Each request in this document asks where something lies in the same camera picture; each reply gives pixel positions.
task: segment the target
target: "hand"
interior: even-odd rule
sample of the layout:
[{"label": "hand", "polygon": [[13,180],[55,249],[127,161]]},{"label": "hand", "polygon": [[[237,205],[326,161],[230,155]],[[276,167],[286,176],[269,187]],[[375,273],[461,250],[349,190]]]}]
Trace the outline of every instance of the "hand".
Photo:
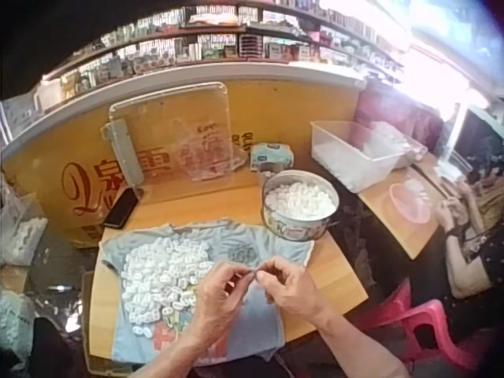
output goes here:
[{"label": "hand", "polygon": [[450,209],[448,209],[447,201],[441,201],[434,212],[436,220],[444,228],[445,232],[448,232],[453,227],[455,227],[454,218],[451,215]]},{"label": "hand", "polygon": [[469,222],[469,214],[467,213],[467,209],[458,198],[448,198],[447,206],[451,212],[451,215],[456,220],[457,225],[462,226],[463,224]]},{"label": "hand", "polygon": [[457,180],[455,186],[457,187],[457,191],[461,196],[468,198],[470,195],[473,195],[473,189],[469,186],[467,181]]},{"label": "hand", "polygon": [[245,265],[217,263],[198,285],[195,315],[186,333],[205,349],[216,343],[231,327],[253,280]]},{"label": "hand", "polygon": [[256,273],[268,303],[275,302],[287,312],[314,323],[326,301],[315,287],[306,268],[276,256],[265,262]]}]

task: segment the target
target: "gray t-shirt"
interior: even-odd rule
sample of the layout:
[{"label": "gray t-shirt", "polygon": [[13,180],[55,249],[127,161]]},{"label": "gray t-shirt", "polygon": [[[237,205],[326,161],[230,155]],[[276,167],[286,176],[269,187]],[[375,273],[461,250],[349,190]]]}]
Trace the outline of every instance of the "gray t-shirt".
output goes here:
[{"label": "gray t-shirt", "polygon": [[[104,252],[103,261],[120,275],[125,257],[132,249],[153,243],[159,237],[206,241],[210,245],[208,254],[211,261],[230,260],[243,263],[252,269],[256,269],[274,255],[305,264],[313,249],[313,242],[289,242],[272,234],[267,228],[222,219],[206,224],[189,224],[181,228],[167,224],[158,228],[123,233],[101,245]],[[187,317],[187,321],[190,321],[189,313],[181,313],[180,316]],[[121,299],[112,359],[147,363],[177,337],[178,330],[168,328],[163,321],[150,327],[154,334],[152,339],[135,335]],[[210,348],[207,355],[198,360],[198,364],[211,365],[252,354],[270,358],[284,344],[284,330],[278,310],[266,303],[264,291],[253,282],[230,334],[224,335],[220,342]]]}]

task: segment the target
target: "tissue box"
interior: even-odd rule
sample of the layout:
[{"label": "tissue box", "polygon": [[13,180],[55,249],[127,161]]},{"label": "tissue box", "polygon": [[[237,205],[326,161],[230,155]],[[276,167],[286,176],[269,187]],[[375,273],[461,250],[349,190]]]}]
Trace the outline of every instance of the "tissue box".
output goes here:
[{"label": "tissue box", "polygon": [[294,154],[287,144],[259,143],[250,153],[250,170],[256,172],[262,163],[280,163],[285,169],[294,164]]}]

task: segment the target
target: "pink plastic bowl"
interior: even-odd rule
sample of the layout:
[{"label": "pink plastic bowl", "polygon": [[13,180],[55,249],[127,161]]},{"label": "pink plastic bowl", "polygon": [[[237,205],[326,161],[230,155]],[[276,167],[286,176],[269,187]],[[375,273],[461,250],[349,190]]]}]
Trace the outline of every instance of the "pink plastic bowl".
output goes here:
[{"label": "pink plastic bowl", "polygon": [[397,211],[408,221],[425,224],[431,219],[431,209],[427,203],[401,183],[391,185],[388,193]]}]

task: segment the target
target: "person's arm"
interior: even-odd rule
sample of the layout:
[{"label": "person's arm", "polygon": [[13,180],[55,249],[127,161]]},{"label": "person's arm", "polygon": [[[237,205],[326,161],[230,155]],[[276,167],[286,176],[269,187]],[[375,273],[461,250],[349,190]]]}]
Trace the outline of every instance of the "person's arm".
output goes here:
[{"label": "person's arm", "polygon": [[256,273],[269,302],[312,323],[349,378],[406,378],[404,364],[356,329],[321,293],[301,265],[281,257],[267,261]]},{"label": "person's arm", "polygon": [[244,265],[220,262],[200,282],[196,310],[189,328],[134,378],[183,378],[192,365],[231,327],[243,297],[254,280]]},{"label": "person's arm", "polygon": [[183,378],[201,356],[207,346],[198,336],[185,332],[170,347],[163,350],[153,361],[137,370],[131,378]]},{"label": "person's arm", "polygon": [[460,195],[462,195],[467,201],[467,206],[469,208],[469,220],[471,221],[474,232],[477,235],[483,233],[485,231],[485,225],[483,223],[483,218],[481,217],[480,209],[476,203],[473,189],[465,181],[458,181],[457,189]]},{"label": "person's arm", "polygon": [[[435,210],[435,215],[445,232],[449,232],[455,227],[455,221],[447,202],[441,201]],[[446,245],[448,282],[451,294],[455,298],[466,298],[491,287],[490,279],[480,257],[467,263],[462,254],[460,243],[455,236],[448,236]]]}]

